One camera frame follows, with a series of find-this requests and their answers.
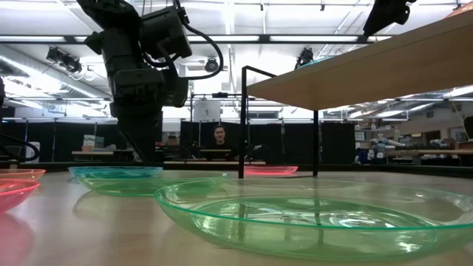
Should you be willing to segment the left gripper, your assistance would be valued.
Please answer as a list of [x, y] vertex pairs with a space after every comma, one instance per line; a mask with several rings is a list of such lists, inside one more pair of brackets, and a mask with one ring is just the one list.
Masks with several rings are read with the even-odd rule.
[[164, 106], [180, 108], [188, 97], [188, 80], [169, 69], [128, 69], [112, 79], [110, 112], [129, 145], [145, 163], [156, 159], [162, 119], [155, 116]]

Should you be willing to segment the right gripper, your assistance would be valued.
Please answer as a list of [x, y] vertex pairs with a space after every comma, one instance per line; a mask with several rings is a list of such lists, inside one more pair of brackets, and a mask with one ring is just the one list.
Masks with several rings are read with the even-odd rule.
[[369, 37], [391, 23], [406, 23], [410, 15], [410, 4], [417, 0], [375, 0], [364, 25], [363, 36]]

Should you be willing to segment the blue translucent plastic plate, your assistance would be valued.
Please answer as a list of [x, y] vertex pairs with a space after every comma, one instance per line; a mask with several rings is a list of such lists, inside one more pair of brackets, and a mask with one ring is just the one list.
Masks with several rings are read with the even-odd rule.
[[163, 168], [153, 166], [73, 166], [68, 170], [75, 177], [135, 178], [156, 175]]
[[310, 65], [314, 65], [314, 64], [317, 64], [317, 63], [320, 63], [322, 61], [325, 61], [325, 60], [328, 60], [330, 58], [333, 58], [334, 56], [327, 56], [327, 57], [323, 57], [323, 58], [319, 58], [319, 59], [316, 59], [316, 60], [313, 60], [311, 62], [307, 62], [307, 63], [304, 63], [304, 64], [297, 64], [295, 69], [300, 69], [300, 68], [303, 68], [303, 67], [308, 67]]

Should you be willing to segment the green translucent plastic plate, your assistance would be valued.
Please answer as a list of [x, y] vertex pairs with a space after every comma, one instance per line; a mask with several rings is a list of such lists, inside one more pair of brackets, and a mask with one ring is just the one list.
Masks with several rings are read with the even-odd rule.
[[228, 179], [231, 175], [220, 171], [174, 171], [155, 173], [139, 171], [105, 171], [79, 174], [79, 182], [99, 194], [111, 196], [151, 197], [168, 185], [202, 180]]
[[154, 193], [177, 225], [229, 248], [292, 259], [417, 259], [473, 242], [473, 196], [327, 179], [217, 179]]

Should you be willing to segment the pink translucent plastic plate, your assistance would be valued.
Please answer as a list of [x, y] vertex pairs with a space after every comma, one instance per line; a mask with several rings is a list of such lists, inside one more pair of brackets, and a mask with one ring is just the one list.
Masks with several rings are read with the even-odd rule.
[[35, 180], [0, 179], [0, 213], [21, 204], [39, 186]]
[[244, 172], [253, 175], [291, 175], [298, 170], [298, 166], [245, 166]]

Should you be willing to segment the orange translucent plastic plate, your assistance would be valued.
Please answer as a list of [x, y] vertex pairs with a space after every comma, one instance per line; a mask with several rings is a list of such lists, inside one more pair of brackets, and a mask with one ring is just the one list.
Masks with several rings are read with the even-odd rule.
[[45, 172], [44, 169], [0, 169], [0, 179], [38, 180], [45, 174]]

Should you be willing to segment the wooden tray board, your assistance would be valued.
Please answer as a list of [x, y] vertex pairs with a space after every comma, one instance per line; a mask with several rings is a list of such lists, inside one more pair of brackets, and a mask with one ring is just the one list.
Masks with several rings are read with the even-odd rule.
[[418, 102], [418, 94], [446, 90], [429, 102], [473, 102], [473, 2], [447, 17], [409, 32], [338, 55], [283, 75], [248, 84], [241, 74], [242, 114], [247, 123], [248, 96], [313, 111], [312, 175], [319, 166], [319, 111], [377, 100]]

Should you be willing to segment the person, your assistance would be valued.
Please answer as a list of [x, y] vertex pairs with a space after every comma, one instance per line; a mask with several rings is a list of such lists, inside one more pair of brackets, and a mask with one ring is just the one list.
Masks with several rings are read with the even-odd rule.
[[206, 147], [206, 149], [212, 150], [212, 152], [206, 152], [205, 157], [207, 160], [237, 160], [239, 154], [237, 149], [226, 140], [225, 127], [217, 125], [214, 127], [214, 139], [215, 141]]

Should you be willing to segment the black ceiling-mounted device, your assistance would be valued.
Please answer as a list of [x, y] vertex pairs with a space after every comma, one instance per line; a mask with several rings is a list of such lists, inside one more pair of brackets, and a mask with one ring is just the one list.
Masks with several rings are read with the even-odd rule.
[[303, 67], [306, 64], [309, 64], [313, 61], [313, 51], [311, 47], [304, 47], [299, 57], [296, 59], [296, 64], [294, 69]]
[[46, 59], [63, 67], [67, 72], [76, 74], [82, 71], [79, 58], [72, 57], [70, 54], [60, 51], [57, 47], [49, 48]]

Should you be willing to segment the black overhead gantry bar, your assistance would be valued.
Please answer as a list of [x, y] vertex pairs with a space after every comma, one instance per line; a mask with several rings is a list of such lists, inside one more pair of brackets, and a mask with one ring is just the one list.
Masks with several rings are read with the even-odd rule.
[[[371, 44], [391, 35], [210, 35], [217, 44]], [[0, 44], [71, 44], [85, 42], [86, 35], [0, 35]]]

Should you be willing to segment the long wooden workbench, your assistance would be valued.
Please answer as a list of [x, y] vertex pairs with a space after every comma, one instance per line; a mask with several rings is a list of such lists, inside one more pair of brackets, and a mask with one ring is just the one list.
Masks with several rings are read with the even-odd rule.
[[445, 155], [473, 155], [473, 150], [471, 149], [456, 149], [456, 150], [428, 150], [428, 149], [420, 149], [420, 150], [391, 150], [386, 151], [385, 155], [387, 157], [395, 157], [395, 156], [411, 156], [417, 157], [424, 154], [445, 154]]

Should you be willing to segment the black partition curtain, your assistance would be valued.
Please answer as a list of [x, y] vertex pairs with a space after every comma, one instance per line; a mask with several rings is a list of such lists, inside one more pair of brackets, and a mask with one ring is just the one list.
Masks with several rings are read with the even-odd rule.
[[[211, 148], [215, 143], [214, 127], [218, 122], [180, 123], [180, 139], [185, 146], [198, 144]], [[311, 123], [270, 123], [249, 126], [248, 139], [254, 159], [269, 164], [311, 164], [313, 162], [314, 130]], [[320, 163], [351, 164], [356, 156], [355, 126], [352, 123], [321, 123], [319, 125]]]

